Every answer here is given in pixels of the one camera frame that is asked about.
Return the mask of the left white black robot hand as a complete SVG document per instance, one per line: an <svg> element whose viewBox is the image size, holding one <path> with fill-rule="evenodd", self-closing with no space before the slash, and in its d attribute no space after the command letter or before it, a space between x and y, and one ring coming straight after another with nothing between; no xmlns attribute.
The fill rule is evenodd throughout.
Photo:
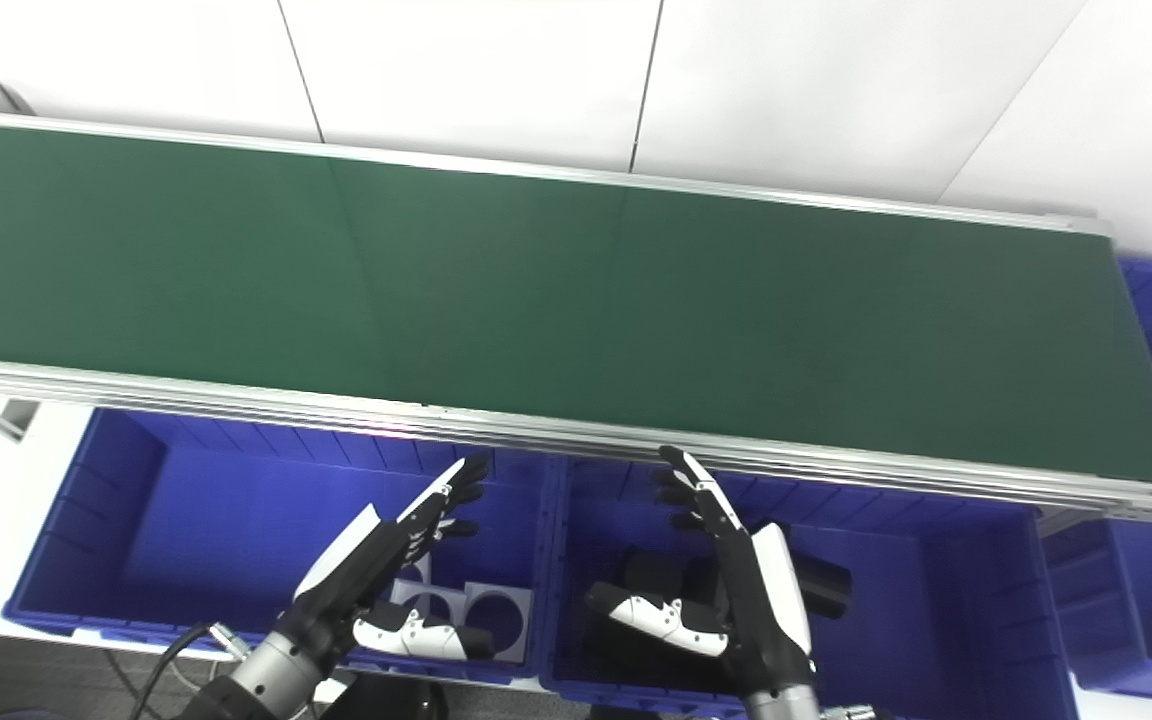
<svg viewBox="0 0 1152 720"><path fill-rule="evenodd" d="M483 497L488 455L462 457L431 480L397 520L367 506L319 559L294 592L274 632L329 673L356 647L420 659L488 659L492 632L453 626L381 597L401 570L447 537L471 537L477 523L452 511Z"/></svg>

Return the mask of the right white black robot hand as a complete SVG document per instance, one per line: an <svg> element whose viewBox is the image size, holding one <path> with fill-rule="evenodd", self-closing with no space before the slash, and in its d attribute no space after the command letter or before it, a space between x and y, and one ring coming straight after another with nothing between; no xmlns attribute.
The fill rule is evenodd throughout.
<svg viewBox="0 0 1152 720"><path fill-rule="evenodd" d="M666 646L723 662L741 696L781 697L812 688L812 632L794 561L780 528L751 532L721 484L690 452L662 445L667 468L654 471L664 502L680 507L670 524L708 537L726 609L682 598L634 593L598 582L586 593L596 615Z"/></svg>

